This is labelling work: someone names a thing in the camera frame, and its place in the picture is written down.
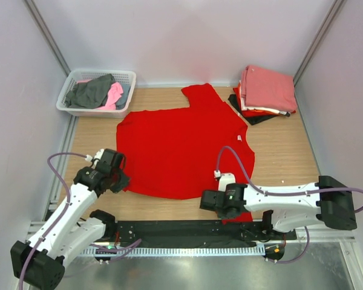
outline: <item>cable connector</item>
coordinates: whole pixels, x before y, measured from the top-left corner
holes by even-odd
[[[87,162],[91,162],[91,160],[93,160],[93,156],[91,156],[91,155],[87,154],[87,155],[86,155],[85,160],[86,160]]]
[[[220,171],[219,170],[214,170],[214,178],[219,178],[220,177]]]

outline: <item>shirt sleeve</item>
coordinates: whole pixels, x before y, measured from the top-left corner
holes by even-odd
[[[181,92],[187,97],[190,108],[209,109],[223,104],[222,99],[209,83],[187,86],[181,89]]]

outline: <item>table top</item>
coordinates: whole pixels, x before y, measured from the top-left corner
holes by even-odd
[[[229,87],[216,87],[215,90],[226,101],[232,93],[232,88]],[[131,111],[188,106],[187,98],[180,88],[135,89],[130,104]],[[94,155],[101,148],[116,149],[116,126],[122,120],[79,117],[71,151]],[[298,185],[318,180],[318,170],[299,113],[292,114],[289,118],[276,117],[248,126],[247,143],[255,152],[252,175],[255,184]],[[71,185],[77,171],[87,165],[82,158],[70,157],[65,174],[66,182]],[[62,191],[60,200],[64,197],[65,192]],[[106,192],[84,213],[83,218],[87,218],[96,209],[111,213],[120,221],[217,218],[214,212],[199,209],[199,203],[200,198],[181,201],[133,192]],[[261,212],[253,213],[253,218],[261,218]]]

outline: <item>blue cloth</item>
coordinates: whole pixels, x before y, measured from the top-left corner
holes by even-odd
[[[123,93],[121,95],[121,98],[118,99],[116,103],[117,110],[121,110],[125,107],[126,101],[128,99],[129,91],[131,89],[131,86],[127,85],[126,83],[120,83],[122,86]]]

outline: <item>white plastic basket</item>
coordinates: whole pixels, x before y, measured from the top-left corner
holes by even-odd
[[[71,109],[65,106],[66,95],[72,90],[73,86],[80,80],[91,80],[105,74],[112,74],[114,80],[131,86],[125,107],[121,110],[105,111],[97,109]],[[102,69],[76,69],[72,71],[60,91],[56,107],[58,110],[65,111],[74,116],[81,117],[102,117],[102,118],[125,118],[129,112],[129,104],[132,100],[134,86],[136,84],[136,74],[132,71],[113,71]]]

